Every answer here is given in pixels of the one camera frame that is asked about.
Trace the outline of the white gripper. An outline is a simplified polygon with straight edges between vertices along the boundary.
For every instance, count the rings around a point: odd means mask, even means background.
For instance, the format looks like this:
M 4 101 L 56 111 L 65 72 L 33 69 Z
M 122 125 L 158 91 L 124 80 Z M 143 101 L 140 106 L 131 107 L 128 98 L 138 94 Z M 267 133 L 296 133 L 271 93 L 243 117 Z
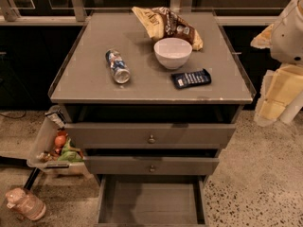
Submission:
M 303 0 L 291 0 L 274 24 L 264 28 L 250 43 L 282 62 L 263 77 L 255 122 L 262 127 L 279 120 L 286 107 L 303 91 Z

